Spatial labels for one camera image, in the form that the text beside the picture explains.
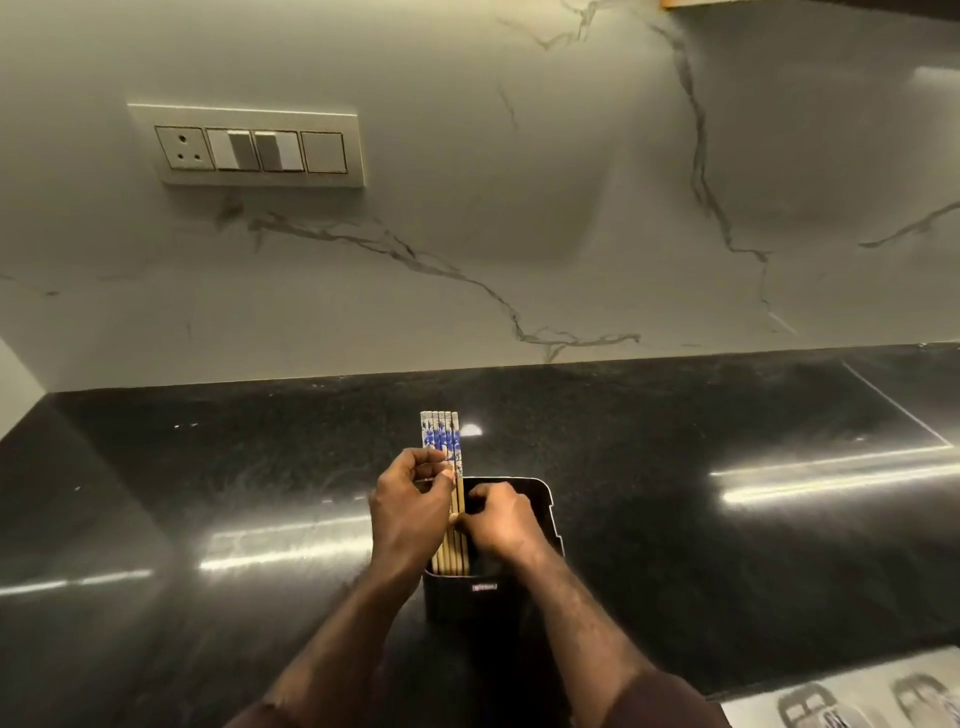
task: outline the person's left hand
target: person's left hand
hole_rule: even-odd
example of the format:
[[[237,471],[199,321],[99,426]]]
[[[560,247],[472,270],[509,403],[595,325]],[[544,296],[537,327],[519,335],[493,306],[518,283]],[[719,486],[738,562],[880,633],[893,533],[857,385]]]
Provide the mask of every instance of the person's left hand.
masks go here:
[[[433,478],[421,493],[414,480]],[[439,450],[408,448],[376,480],[370,496],[373,526],[371,572],[398,581],[410,593],[437,552],[450,512],[454,474]]]

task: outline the person's right hand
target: person's right hand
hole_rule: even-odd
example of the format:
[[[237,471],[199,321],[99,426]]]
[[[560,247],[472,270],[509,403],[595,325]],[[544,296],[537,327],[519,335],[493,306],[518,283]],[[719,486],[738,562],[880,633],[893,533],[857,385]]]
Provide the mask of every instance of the person's right hand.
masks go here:
[[[540,553],[544,546],[551,547],[537,523],[530,499],[515,491],[510,483],[481,483],[469,495],[487,500],[483,511],[472,516],[451,515],[450,519],[469,533],[481,551],[516,566]]]

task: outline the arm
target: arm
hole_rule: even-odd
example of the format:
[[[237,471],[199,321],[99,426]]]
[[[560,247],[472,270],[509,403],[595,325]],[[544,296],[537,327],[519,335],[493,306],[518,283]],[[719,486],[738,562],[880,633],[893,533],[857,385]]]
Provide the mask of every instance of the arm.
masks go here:
[[[447,527],[453,473],[436,450],[407,449],[376,482],[370,498],[373,554],[347,598],[280,674],[266,707],[230,726],[356,725],[396,613],[420,583],[423,565]],[[420,493],[415,479],[434,477]]]
[[[543,613],[578,728],[726,725],[699,693],[657,670],[590,595],[543,536],[530,501],[509,483],[485,483],[476,515],[461,514],[476,546],[513,565]]]

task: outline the switch plate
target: switch plate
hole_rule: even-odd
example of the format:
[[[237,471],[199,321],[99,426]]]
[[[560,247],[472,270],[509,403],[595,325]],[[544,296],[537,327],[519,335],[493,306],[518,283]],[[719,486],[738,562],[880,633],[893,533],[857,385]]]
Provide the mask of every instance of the switch plate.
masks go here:
[[[170,169],[211,170],[213,161],[206,148],[203,129],[156,127],[156,138]]]
[[[355,113],[271,111],[262,109],[209,109],[127,104],[133,124],[156,175],[167,184],[213,184],[235,186],[363,187],[365,173],[360,148],[360,125]],[[214,130],[277,130],[341,134],[346,173],[298,173],[291,171],[212,171],[172,169],[155,127]]]

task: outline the marble backsplash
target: marble backsplash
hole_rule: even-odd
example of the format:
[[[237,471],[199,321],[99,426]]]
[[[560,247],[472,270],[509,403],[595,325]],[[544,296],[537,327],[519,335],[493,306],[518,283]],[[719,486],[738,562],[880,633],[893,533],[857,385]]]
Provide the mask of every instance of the marble backsplash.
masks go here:
[[[960,24],[46,5],[0,24],[0,336],[48,389],[960,335]],[[163,188],[128,101],[355,110],[369,187]]]

